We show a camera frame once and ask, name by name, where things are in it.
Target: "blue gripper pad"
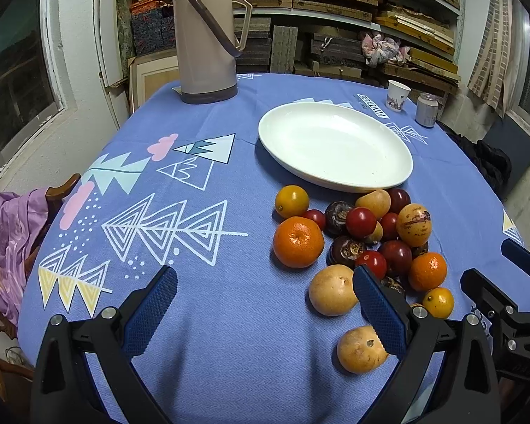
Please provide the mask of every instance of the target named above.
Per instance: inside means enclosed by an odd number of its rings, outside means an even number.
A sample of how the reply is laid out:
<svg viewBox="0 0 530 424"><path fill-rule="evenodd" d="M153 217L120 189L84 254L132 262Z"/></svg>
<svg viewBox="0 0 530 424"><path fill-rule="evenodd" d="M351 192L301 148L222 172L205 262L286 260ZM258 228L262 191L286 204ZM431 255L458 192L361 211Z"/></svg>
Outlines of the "blue gripper pad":
<svg viewBox="0 0 530 424"><path fill-rule="evenodd" d="M129 359L145 352L177 294L177 285L177 273L168 267L128 320L124 328L122 351Z"/></svg>
<svg viewBox="0 0 530 424"><path fill-rule="evenodd" d="M505 239L501 245L501 252L528 276L530 276L530 252L512 239Z"/></svg>
<svg viewBox="0 0 530 424"><path fill-rule="evenodd" d="M353 272L353 291L385 351L401 359L406 353L406 327L365 266Z"/></svg>

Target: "pink cloud print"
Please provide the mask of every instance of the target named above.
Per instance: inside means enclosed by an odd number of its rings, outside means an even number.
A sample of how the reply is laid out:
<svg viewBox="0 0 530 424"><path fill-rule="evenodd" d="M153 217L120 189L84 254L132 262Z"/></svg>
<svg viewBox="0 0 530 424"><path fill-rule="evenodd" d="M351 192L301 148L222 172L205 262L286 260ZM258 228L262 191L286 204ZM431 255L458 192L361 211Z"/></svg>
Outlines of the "pink cloud print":
<svg viewBox="0 0 530 424"><path fill-rule="evenodd" d="M149 146L147 151L153 155L151 160L161 161L167 156L167 153L169 153L169 150L171 150L171 147L177 138L178 134L171 134L168 137L161 137L158 143Z"/></svg>
<svg viewBox="0 0 530 424"><path fill-rule="evenodd" d="M94 182L88 181L85 184L78 187L78 190L74 195L66 201L65 206L63 207L63 216L59 222L59 227L63 230L67 230L71 227L71 223L80 212L80 209L88 199L88 196L91 194L94 189Z"/></svg>

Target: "curtain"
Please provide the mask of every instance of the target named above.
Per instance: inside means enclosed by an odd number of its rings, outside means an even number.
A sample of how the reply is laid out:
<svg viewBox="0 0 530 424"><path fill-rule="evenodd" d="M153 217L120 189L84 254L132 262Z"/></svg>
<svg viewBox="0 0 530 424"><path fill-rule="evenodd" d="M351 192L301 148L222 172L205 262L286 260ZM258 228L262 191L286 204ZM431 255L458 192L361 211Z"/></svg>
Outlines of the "curtain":
<svg viewBox="0 0 530 424"><path fill-rule="evenodd" d="M512 0L490 0L487 24L469 89L500 116L506 112L512 87L505 83L511 32Z"/></svg>

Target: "blue tablecloth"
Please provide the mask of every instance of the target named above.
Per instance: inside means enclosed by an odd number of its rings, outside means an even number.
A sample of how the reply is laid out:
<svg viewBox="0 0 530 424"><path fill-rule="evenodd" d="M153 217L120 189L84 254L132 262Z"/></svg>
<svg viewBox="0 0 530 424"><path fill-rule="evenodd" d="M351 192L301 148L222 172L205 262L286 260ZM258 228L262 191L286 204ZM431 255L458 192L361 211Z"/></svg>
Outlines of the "blue tablecloth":
<svg viewBox="0 0 530 424"><path fill-rule="evenodd" d="M406 142L414 171L404 188L432 215L430 250L448 263L452 318L470 311L459 277L472 267L530 310L530 278L500 252L507 237L519 240L518 231L446 134L414 121L414 103L396 113L384 106L384 89L293 75L238 78L235 98L201 106L182 103L176 84L164 86L83 175L25 291L18 335L32 362L51 316L79 320L119 306L167 263L178 274L178 293L133 365L173 423L356 423L396 358L357 376L332 364L340 336L366 323L359 305L331 319L306 305L330 239L318 262L300 272L271 256L281 187L301 185L310 208L322 211L356 198L293 176L258 141L261 116L298 100L353 107ZM436 377L438 360L426 383ZM110 415L125 422L97 359L89 355L89 362Z"/></svg>

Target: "wooden picture frame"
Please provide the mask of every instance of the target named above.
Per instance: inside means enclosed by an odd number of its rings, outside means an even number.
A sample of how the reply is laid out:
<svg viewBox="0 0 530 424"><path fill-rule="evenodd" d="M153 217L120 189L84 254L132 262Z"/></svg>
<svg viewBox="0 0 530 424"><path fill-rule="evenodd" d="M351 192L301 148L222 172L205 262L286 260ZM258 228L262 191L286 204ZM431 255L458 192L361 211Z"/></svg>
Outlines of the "wooden picture frame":
<svg viewBox="0 0 530 424"><path fill-rule="evenodd" d="M176 49L154 52L129 61L129 101L132 113L165 84L179 79Z"/></svg>

